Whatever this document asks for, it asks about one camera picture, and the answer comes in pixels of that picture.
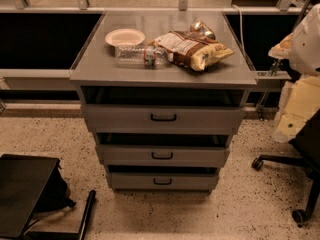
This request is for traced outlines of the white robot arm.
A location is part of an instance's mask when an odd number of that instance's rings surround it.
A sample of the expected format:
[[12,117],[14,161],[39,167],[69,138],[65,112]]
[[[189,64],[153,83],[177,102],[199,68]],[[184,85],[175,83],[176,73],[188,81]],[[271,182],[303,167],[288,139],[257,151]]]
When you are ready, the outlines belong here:
[[301,74],[294,83],[286,82],[281,91],[273,137],[285,143],[294,139],[320,109],[320,5],[313,6],[268,55],[288,59],[290,68]]

